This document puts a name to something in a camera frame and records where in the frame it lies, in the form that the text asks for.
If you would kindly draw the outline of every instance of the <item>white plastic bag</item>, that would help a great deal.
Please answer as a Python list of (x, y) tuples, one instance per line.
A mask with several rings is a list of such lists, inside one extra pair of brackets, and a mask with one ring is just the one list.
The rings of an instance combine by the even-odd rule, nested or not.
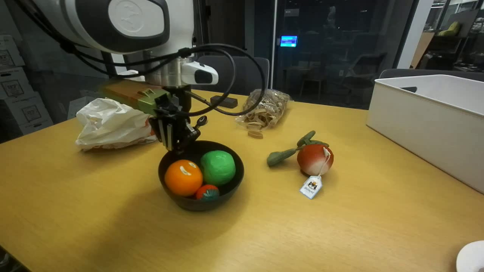
[(82, 123), (76, 144), (84, 150), (125, 149), (152, 138), (149, 116), (111, 99), (97, 99), (78, 113)]

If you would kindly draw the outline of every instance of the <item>white cardboard box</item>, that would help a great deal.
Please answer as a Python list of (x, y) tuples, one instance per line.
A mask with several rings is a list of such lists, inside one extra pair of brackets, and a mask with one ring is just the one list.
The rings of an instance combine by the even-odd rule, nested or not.
[(23, 69), (0, 70), (0, 100), (20, 100), (34, 90)]
[(23, 67), (25, 60), (20, 57), (14, 37), (0, 35), (0, 69)]
[(379, 79), (368, 126), (484, 193), (483, 82), (454, 76)]
[(5, 100), (10, 116), (23, 135), (52, 126), (52, 119), (40, 94), (34, 93), (22, 100)]

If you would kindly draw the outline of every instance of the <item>wooden table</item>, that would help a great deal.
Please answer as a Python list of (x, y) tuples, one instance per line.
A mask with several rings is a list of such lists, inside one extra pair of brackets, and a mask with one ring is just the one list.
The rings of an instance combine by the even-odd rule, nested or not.
[[(0, 146), (0, 246), (32, 271), (454, 271), (460, 249), (484, 239), (484, 196), (367, 119), (293, 103), (253, 140), (211, 113), (202, 138), (231, 146), (247, 173), (226, 206), (205, 214), (163, 191), (161, 144), (82, 153), (76, 120), (54, 126)], [(311, 131), (336, 153), (315, 200), (299, 193), (296, 156), (265, 165)]]

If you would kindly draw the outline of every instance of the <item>green ball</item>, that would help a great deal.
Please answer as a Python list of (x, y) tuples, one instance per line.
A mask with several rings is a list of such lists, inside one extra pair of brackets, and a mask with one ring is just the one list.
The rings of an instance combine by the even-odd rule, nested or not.
[(203, 181), (222, 187), (237, 176), (237, 162), (232, 155), (223, 150), (209, 152), (202, 158)]

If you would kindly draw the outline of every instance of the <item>white tag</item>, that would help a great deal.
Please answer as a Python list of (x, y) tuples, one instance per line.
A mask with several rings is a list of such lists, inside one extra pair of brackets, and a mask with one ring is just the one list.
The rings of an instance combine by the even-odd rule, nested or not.
[(302, 188), (302, 194), (308, 199), (315, 199), (323, 190), (321, 176), (311, 176)]

